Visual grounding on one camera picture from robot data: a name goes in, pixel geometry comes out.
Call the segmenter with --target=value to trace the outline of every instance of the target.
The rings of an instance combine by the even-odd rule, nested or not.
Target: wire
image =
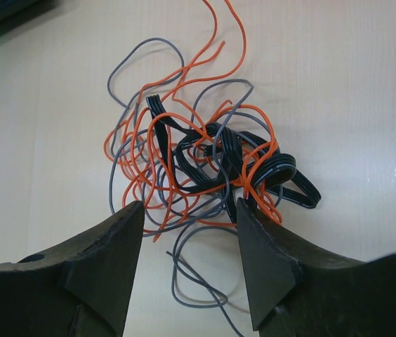
[[[220,308],[233,331],[243,336],[225,310],[229,298],[212,287],[180,254],[193,235],[205,230],[222,230],[237,235],[237,207],[235,192],[242,189],[243,196],[252,207],[262,210],[277,224],[282,217],[277,207],[281,200],[314,208],[321,195],[315,186],[296,168],[296,160],[290,154],[281,153],[275,131],[262,109],[246,101],[254,90],[246,79],[230,78],[241,66],[246,56],[247,42],[244,26],[229,0],[224,0],[227,9],[237,22],[242,36],[243,49],[238,63],[228,72],[213,77],[187,79],[192,68],[204,67],[213,62],[224,48],[219,43],[213,54],[199,60],[215,42],[218,33],[218,18],[207,0],[202,0],[213,18],[213,32],[206,44],[186,64],[180,50],[169,40],[154,37],[140,42],[111,72],[107,91],[123,108],[115,127],[106,137],[103,150],[112,162],[109,179],[109,205],[114,208],[114,177],[117,168],[129,180],[121,198],[125,207],[129,199],[143,201],[145,213],[151,226],[144,228],[144,237],[157,241],[161,234],[181,229],[172,252],[167,254],[173,261],[171,293],[173,298],[189,308]],[[113,90],[114,78],[124,71],[127,62],[143,46],[151,43],[166,44],[178,56],[180,66],[159,81],[144,84],[125,103]],[[178,97],[181,89],[196,83],[211,82],[189,105]],[[246,93],[233,104],[223,100],[205,121],[198,107],[203,97],[222,85],[241,84]],[[148,95],[160,86],[171,85],[162,97]],[[164,103],[185,108],[190,115],[167,111]],[[211,108],[204,109],[209,113]],[[264,130],[268,139],[248,131],[230,128],[234,116],[245,119],[247,125]],[[283,187],[293,182],[303,193]],[[162,212],[162,219],[152,214]],[[227,214],[229,221],[217,221]],[[192,228],[196,224],[202,227]],[[192,304],[179,298],[176,293],[178,274],[203,286],[213,298],[210,304]]]

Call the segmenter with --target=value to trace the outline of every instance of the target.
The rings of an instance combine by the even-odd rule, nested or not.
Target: tabletop
[[[57,2],[0,36],[0,262],[16,262],[110,215],[103,141],[121,114],[106,91],[114,67],[150,37],[170,39],[190,60],[212,33],[198,0]],[[211,49],[226,43],[206,70],[213,74],[233,67],[242,43],[225,2],[210,2],[219,20]],[[234,77],[254,84],[249,102],[266,111],[281,149],[322,194],[314,210],[281,203],[284,226],[351,258],[396,252],[396,0],[232,5],[248,38]],[[114,89],[128,100],[177,67],[164,46],[146,46]],[[203,87],[187,87],[183,98]],[[218,106],[241,90],[227,86],[206,104]],[[127,184],[117,176],[116,204]],[[175,233],[155,244],[144,240],[125,336],[233,336],[218,309],[186,309],[172,299],[165,251],[174,240]],[[231,318],[245,336],[256,336],[237,238],[199,234],[184,256],[230,294]],[[210,299],[183,279],[178,286],[190,300]]]

